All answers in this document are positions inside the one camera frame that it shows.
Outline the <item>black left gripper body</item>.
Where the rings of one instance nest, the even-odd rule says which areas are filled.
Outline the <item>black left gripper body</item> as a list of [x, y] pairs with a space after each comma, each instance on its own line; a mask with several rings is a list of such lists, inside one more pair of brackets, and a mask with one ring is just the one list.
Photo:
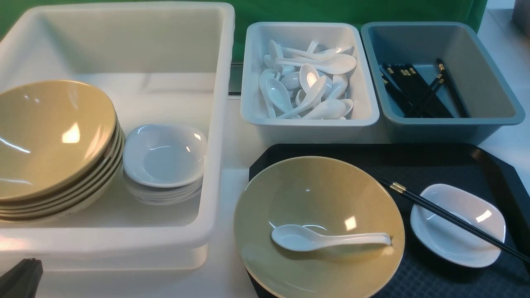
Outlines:
[[23, 259], [0, 278], [2, 298], [34, 298], [43, 274], [42, 261]]

